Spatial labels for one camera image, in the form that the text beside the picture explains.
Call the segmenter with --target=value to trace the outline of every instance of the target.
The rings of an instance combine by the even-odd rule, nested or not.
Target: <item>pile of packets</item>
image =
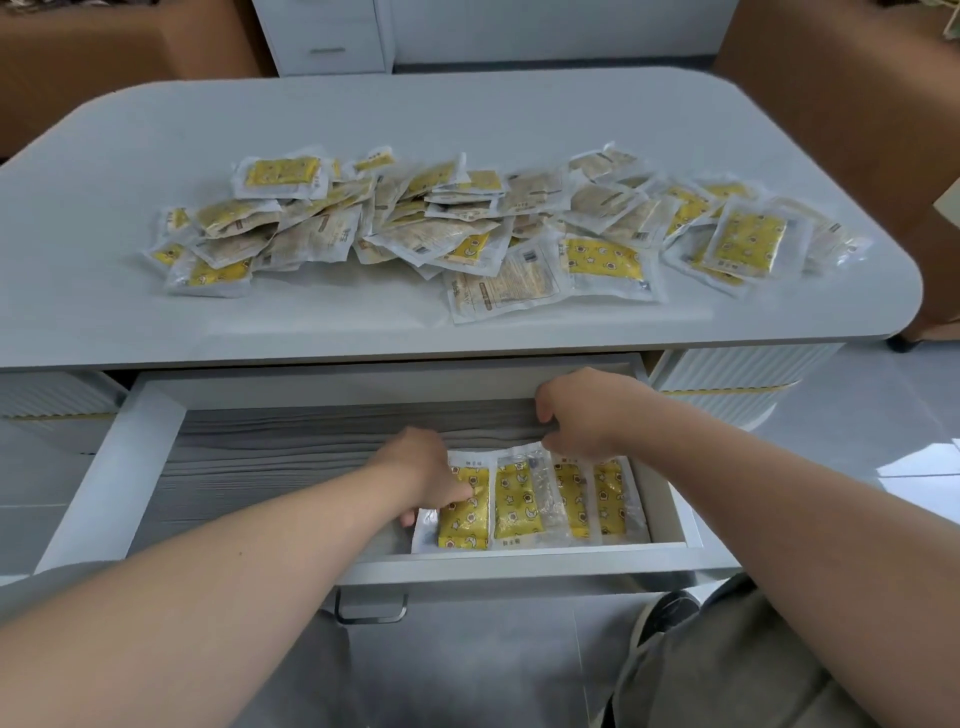
[[[232,298],[257,271],[394,258],[443,274],[455,323],[571,296],[666,301],[660,263],[741,298],[863,258],[870,241],[815,206],[736,176],[685,178],[612,143],[504,173],[322,147],[246,158],[233,198],[161,213],[147,259],[168,293]]]
[[[421,510],[413,553],[649,544],[650,531],[624,457],[587,465],[552,455],[541,443],[448,455],[473,497]]]

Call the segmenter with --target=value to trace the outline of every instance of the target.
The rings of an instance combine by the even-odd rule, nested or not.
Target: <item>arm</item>
[[[153,546],[0,629],[4,724],[228,725],[391,519],[471,495],[436,433]]]
[[[625,376],[561,376],[537,409],[548,448],[669,479],[874,719],[956,723],[960,528]]]

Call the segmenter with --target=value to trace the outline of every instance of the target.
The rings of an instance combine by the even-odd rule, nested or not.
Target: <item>shoe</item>
[[[668,592],[650,602],[636,620],[630,635],[631,652],[659,632],[666,632],[700,612],[700,602],[687,592]]]

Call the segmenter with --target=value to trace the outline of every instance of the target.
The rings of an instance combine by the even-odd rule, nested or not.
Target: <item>cabinet drawer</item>
[[[458,449],[535,441],[543,427],[531,402],[537,387],[587,365],[645,377],[633,354],[141,376],[38,570],[123,558],[132,544],[148,546],[178,528],[357,467],[379,440],[408,421],[435,426]],[[366,451],[358,450],[357,439],[338,446],[347,442],[336,441],[343,422],[363,417],[377,426],[383,422],[383,432],[360,438]],[[323,422],[332,439],[309,452],[311,443],[327,436]],[[566,592],[608,592],[617,582],[629,582],[616,578],[624,574],[735,568],[715,539],[702,538],[693,511],[669,483],[638,463],[633,467],[651,544],[411,554],[410,532],[392,524],[339,583],[439,594],[457,583],[468,593],[478,584],[553,580],[555,589],[579,585],[559,587]],[[275,489],[266,492],[263,483]],[[198,507],[195,496],[204,488],[216,493],[198,514],[190,509]],[[157,509],[166,509],[173,530],[144,535],[144,514]]]
[[[253,0],[258,15],[284,14],[297,22],[366,20],[376,22],[373,0]]]
[[[295,14],[261,15],[281,76],[382,73],[375,22],[326,23]]]

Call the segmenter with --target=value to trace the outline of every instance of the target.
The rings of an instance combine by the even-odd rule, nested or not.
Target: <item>gray pants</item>
[[[105,564],[46,571],[0,588],[0,623]],[[347,631],[319,613],[235,728],[360,728]],[[650,640],[612,697],[618,728],[876,726],[744,575],[697,617]]]

